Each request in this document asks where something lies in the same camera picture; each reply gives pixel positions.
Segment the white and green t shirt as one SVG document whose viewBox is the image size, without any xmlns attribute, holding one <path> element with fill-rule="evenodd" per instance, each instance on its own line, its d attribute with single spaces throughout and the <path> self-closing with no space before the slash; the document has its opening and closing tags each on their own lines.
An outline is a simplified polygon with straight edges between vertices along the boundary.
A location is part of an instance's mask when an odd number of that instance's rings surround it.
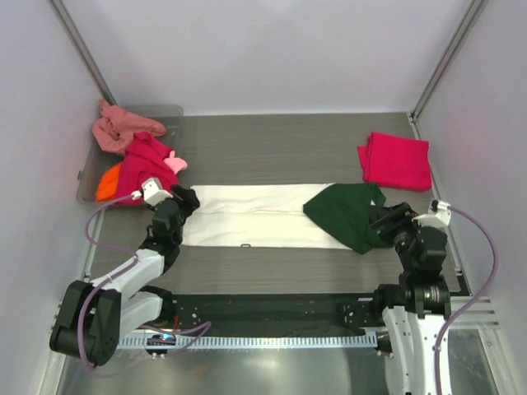
<svg viewBox="0 0 527 395">
<path fill-rule="evenodd" d="M 196 185 L 200 208 L 183 243 L 195 247 L 384 248 L 368 211 L 383 207 L 377 184 Z"/>
</svg>

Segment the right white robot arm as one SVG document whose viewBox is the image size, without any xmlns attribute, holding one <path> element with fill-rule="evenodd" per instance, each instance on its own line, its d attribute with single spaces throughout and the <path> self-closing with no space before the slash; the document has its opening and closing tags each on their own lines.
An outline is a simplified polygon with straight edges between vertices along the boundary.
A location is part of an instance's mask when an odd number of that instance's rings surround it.
<svg viewBox="0 0 527 395">
<path fill-rule="evenodd" d="M 443 326 L 451 305 L 441 274 L 445 224 L 435 212 L 419 216 L 407 203 L 371 206 L 368 216 L 403 267 L 398 283 L 379 286 L 371 305 L 372 318 L 389 334 L 387 389 L 391 394 L 450 394 L 449 338 Z"/>
</svg>

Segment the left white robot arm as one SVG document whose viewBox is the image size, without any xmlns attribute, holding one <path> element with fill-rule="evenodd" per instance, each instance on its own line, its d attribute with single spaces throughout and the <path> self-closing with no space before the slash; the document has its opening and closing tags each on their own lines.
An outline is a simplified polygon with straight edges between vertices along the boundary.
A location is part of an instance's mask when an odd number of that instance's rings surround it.
<svg viewBox="0 0 527 395">
<path fill-rule="evenodd" d="M 151 208 L 146 238 L 135 250 L 123 249 L 129 258 L 113 271 L 68 286 L 49 338 L 51 351 L 78 358 L 88 369 L 105 365 L 119 341 L 142 325 L 167 328 L 174 322 L 171 292 L 149 283 L 174 265 L 185 222 L 200 207 L 193 189 L 165 189 L 156 178 L 102 208 L 124 201 L 142 201 Z"/>
</svg>

